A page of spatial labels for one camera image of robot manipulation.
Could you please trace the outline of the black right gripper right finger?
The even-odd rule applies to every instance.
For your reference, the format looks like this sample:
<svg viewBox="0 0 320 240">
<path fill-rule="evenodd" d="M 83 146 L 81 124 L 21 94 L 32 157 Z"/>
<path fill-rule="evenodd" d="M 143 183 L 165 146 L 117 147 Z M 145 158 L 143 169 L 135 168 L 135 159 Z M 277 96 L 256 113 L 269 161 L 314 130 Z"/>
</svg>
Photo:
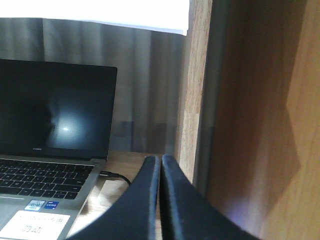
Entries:
<svg viewBox="0 0 320 240">
<path fill-rule="evenodd" d="M 161 228 L 164 240 L 257 239 L 204 199 L 171 155 L 162 156 Z"/>
</svg>

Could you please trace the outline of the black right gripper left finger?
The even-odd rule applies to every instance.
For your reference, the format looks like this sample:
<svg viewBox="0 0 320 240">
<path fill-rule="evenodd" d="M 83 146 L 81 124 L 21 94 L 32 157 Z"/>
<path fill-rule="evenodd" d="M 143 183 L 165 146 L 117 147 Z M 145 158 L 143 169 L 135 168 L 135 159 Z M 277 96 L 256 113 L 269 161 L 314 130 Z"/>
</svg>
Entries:
<svg viewBox="0 0 320 240">
<path fill-rule="evenodd" d="M 160 160 L 147 156 L 127 190 L 98 219 L 69 240 L 154 240 Z"/>
</svg>

